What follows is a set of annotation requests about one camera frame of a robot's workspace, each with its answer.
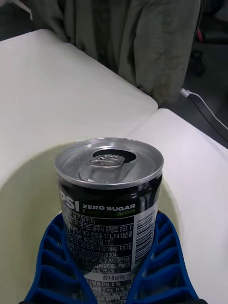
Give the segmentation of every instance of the pull tab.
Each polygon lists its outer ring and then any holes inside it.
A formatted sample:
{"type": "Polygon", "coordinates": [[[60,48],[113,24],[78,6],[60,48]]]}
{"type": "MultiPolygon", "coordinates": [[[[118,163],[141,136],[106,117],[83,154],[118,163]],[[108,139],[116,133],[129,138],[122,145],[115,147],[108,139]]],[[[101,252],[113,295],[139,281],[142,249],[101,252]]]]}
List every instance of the pull tab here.
{"type": "Polygon", "coordinates": [[[120,155],[105,154],[94,157],[87,165],[96,168],[116,169],[122,166],[124,160],[125,158],[120,155]]]}

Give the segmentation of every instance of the can rim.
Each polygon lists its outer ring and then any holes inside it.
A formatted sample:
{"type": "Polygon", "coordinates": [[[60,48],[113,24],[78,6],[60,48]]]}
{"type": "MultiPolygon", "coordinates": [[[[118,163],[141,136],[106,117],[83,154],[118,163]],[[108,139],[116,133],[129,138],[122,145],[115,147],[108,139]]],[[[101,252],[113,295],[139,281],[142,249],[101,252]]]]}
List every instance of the can rim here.
{"type": "Polygon", "coordinates": [[[139,185],[143,185],[144,183],[148,182],[148,181],[151,181],[153,180],[155,177],[157,177],[158,175],[160,175],[160,173],[162,172],[162,168],[163,168],[163,165],[164,165],[164,158],[163,158],[163,155],[161,154],[161,152],[156,149],[155,147],[151,146],[150,144],[148,143],[145,143],[145,142],[141,142],[141,141],[137,141],[137,140],[134,140],[134,139],[127,139],[127,138],[120,138],[120,137],[100,137],[100,138],[93,138],[93,139],[90,139],[90,140],[84,140],[84,141],[78,141],[77,143],[75,143],[74,145],[69,145],[68,149],[64,149],[63,151],[61,151],[55,158],[55,168],[56,168],[56,171],[57,173],[59,174],[60,177],[62,177],[64,180],[74,184],[74,185],[77,185],[77,186],[80,186],[80,187],[84,187],[84,188],[90,188],[90,189],[99,189],[99,190],[117,190],[117,189],[126,189],[126,188],[131,188],[131,187],[135,187],[135,186],[139,186],[139,185]],[[81,143],[86,143],[86,142],[90,142],[91,140],[104,140],[104,139],[112,139],[112,140],[115,140],[115,139],[126,139],[126,140],[130,140],[130,141],[133,141],[133,142],[137,142],[137,143],[142,143],[144,145],[148,145],[150,146],[150,148],[152,147],[156,152],[157,154],[159,155],[159,157],[161,158],[161,165],[160,167],[158,168],[158,170],[154,171],[152,174],[150,175],[147,175],[143,178],[140,178],[138,180],[133,180],[133,181],[127,181],[127,182],[120,182],[120,183],[94,183],[94,182],[89,182],[89,181],[83,181],[83,180],[77,180],[77,179],[74,179],[72,177],[69,177],[68,175],[66,175],[58,166],[58,159],[59,157],[69,151],[69,150],[72,150],[72,149],[75,149],[77,146],[81,146],[81,143]]]}

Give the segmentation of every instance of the white countertop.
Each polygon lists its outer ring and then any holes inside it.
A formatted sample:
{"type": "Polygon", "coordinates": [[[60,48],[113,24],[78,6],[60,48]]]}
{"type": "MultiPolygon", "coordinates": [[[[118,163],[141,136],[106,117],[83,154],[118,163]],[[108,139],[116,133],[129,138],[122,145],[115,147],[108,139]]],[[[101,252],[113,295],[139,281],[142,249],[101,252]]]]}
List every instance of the white countertop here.
{"type": "Polygon", "coordinates": [[[183,221],[191,282],[209,304],[228,290],[228,151],[45,30],[0,43],[0,180],[29,155],[91,137],[150,143],[183,221]]]}
{"type": "Polygon", "coordinates": [[[164,156],[196,293],[209,304],[228,303],[228,150],[165,109],[130,137],[155,146],[164,156]]]}
{"type": "Polygon", "coordinates": [[[125,137],[158,108],[148,95],[52,32],[0,42],[0,180],[60,142],[125,137]]]}

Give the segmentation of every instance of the pepsi zero sugar can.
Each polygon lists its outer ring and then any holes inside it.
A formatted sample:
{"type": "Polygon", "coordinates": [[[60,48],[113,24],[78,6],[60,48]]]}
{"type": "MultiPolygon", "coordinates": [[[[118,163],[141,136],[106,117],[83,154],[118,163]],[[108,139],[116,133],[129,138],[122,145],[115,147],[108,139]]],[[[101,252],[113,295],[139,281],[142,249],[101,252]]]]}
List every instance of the pepsi zero sugar can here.
{"type": "Polygon", "coordinates": [[[98,138],[55,165],[68,249],[98,304],[122,304],[153,241],[163,156],[142,142],[98,138]]]}

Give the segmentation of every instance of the blue plastic holder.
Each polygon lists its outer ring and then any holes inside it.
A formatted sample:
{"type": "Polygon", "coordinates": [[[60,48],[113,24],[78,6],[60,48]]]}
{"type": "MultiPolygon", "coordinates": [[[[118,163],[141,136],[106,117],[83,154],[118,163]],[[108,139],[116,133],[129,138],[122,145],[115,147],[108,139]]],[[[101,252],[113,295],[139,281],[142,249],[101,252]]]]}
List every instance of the blue plastic holder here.
{"type": "MultiPolygon", "coordinates": [[[[176,230],[167,216],[158,213],[153,245],[126,304],[173,304],[197,299],[176,230]]],[[[41,240],[35,278],[25,302],[97,304],[66,247],[62,214],[53,219],[41,240]]]]}

